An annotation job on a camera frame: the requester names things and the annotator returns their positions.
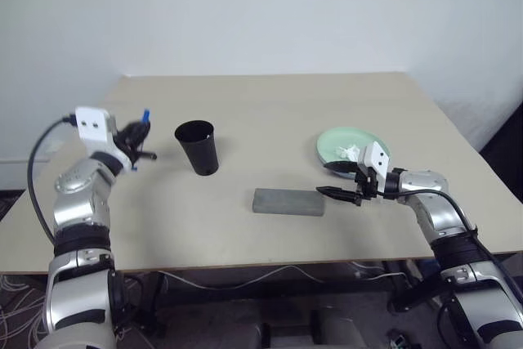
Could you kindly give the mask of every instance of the gray foam block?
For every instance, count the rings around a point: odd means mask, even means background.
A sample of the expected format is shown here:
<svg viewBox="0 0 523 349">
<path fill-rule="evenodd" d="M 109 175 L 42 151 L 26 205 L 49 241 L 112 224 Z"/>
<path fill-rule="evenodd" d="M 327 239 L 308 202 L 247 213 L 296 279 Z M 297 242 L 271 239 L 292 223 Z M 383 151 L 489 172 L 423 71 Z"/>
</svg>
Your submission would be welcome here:
<svg viewBox="0 0 523 349">
<path fill-rule="evenodd" d="M 325 200 L 318 191 L 256 188 L 253 211 L 255 213 L 321 217 L 325 211 Z"/>
</svg>

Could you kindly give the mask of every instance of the white wall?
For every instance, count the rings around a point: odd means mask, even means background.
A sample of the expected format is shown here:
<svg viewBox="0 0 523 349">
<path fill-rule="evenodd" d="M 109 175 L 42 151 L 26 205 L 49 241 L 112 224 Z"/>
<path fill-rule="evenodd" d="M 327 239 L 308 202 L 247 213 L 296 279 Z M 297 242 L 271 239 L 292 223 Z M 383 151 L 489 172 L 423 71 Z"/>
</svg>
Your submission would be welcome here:
<svg viewBox="0 0 523 349">
<path fill-rule="evenodd" d="M 10 162 L 48 123 L 96 103 L 120 74 L 405 70 L 481 148 L 523 98 L 521 10 L 522 0 L 0 0 L 0 190 L 25 186 L 24 165 Z"/>
</svg>

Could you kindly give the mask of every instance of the beige table surface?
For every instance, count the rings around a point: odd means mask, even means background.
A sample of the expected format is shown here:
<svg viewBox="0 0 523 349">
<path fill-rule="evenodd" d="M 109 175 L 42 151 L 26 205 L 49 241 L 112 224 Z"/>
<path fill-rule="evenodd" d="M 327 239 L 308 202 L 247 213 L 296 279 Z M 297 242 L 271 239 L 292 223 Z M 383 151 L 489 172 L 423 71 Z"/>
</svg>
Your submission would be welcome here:
<svg viewBox="0 0 523 349">
<path fill-rule="evenodd" d="M 111 239 L 123 270 L 429 257 L 412 211 L 395 202 L 326 201 L 323 217 L 252 213 L 257 187 L 313 190 L 350 181 L 323 170 L 317 136 L 363 128 L 392 166 L 432 169 L 493 252 L 523 249 L 523 207 L 439 108 L 404 74 L 122 78 L 100 103 L 119 127 L 151 111 L 145 150 L 155 163 L 118 177 Z M 173 138 L 177 125 L 215 126 L 218 172 L 197 176 Z M 67 143 L 36 182 L 51 223 L 56 177 L 85 155 Z M 0 223 L 0 271 L 47 271 L 51 245 L 27 193 Z"/>
</svg>

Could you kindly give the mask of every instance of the black paper cup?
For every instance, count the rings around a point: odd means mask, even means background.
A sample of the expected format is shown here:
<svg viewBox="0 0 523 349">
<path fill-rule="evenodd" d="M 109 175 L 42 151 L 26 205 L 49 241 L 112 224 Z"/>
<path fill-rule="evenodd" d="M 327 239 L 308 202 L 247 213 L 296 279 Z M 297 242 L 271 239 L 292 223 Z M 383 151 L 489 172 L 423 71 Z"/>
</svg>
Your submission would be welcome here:
<svg viewBox="0 0 523 349">
<path fill-rule="evenodd" d="M 192 120 L 183 123 L 174 132 L 174 137 L 180 142 L 196 173 L 208 176 L 218 170 L 214 127 L 210 122 Z"/>
</svg>

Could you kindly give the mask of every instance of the light green bowl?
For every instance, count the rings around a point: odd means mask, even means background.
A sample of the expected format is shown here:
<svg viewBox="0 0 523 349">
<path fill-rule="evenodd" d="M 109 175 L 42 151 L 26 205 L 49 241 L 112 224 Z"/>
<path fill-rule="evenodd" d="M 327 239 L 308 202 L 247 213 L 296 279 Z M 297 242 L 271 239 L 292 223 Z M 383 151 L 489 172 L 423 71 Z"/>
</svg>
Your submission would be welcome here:
<svg viewBox="0 0 523 349">
<path fill-rule="evenodd" d="M 363 149 L 369 143 L 376 141 L 383 148 L 385 153 L 390 157 L 389 151 L 385 142 L 370 132 L 360 130 L 354 127 L 336 127 L 323 132 L 316 141 L 316 150 L 320 157 L 321 163 L 332 163 L 333 161 L 349 161 L 348 159 L 341 159 L 337 153 L 338 147 L 345 149 L 356 145 L 359 149 Z M 335 172 L 342 177 L 354 178 L 354 174 Z"/>
</svg>

